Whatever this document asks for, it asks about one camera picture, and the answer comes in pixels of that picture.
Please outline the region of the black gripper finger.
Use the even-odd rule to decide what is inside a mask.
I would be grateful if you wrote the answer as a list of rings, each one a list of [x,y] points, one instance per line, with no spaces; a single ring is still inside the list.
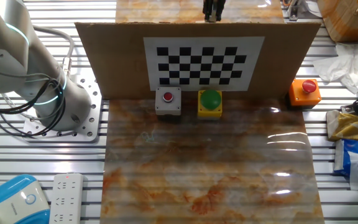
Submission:
[[[225,3],[226,3],[226,0],[214,0],[213,1],[213,20],[214,21],[221,20],[221,14],[223,12]]]
[[[203,14],[205,21],[211,22],[213,10],[213,0],[204,0],[203,1]]]

